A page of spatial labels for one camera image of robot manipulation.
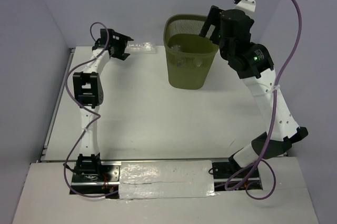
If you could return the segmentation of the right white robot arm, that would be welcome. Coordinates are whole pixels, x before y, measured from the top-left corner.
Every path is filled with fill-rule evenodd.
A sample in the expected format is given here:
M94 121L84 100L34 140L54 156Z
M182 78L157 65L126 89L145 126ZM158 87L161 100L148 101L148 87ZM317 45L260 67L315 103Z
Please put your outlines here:
M308 136L292 116L279 84L271 55L262 44L251 42L255 0L234 0L233 9L212 6L199 35L219 46L220 56L228 62L249 89L266 125L266 132L229 157L229 172L241 177L247 166L258 160L286 153L294 143Z

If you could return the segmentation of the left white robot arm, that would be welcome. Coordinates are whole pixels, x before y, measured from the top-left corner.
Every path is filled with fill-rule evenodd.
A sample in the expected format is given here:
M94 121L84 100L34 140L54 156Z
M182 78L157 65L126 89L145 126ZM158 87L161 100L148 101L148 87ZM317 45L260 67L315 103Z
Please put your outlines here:
M92 56L80 72L72 76L74 99L80 104L83 136L79 142L79 154L74 173L99 180L103 175L97 140L97 118L104 92L100 74L111 58L126 60L128 42L133 39L113 29L100 29L100 38L92 47Z

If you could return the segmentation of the clear bottle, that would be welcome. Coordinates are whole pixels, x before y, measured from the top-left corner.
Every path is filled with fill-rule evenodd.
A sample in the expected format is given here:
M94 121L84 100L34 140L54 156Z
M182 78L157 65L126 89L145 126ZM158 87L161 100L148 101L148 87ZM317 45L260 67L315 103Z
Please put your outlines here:
M170 48L173 51L176 51L176 52L184 52L184 46L181 45L181 44L174 44L174 45L170 46Z
M131 43L127 45L125 51L130 54L155 54L156 45L150 42Z

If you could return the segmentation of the blue label plastic bottle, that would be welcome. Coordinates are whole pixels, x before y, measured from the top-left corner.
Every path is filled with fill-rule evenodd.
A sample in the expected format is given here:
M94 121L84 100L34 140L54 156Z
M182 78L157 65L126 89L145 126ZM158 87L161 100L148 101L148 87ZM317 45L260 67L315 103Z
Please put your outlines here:
M171 64L176 68L181 69L201 69L206 67L203 59L197 59L193 57L174 58Z

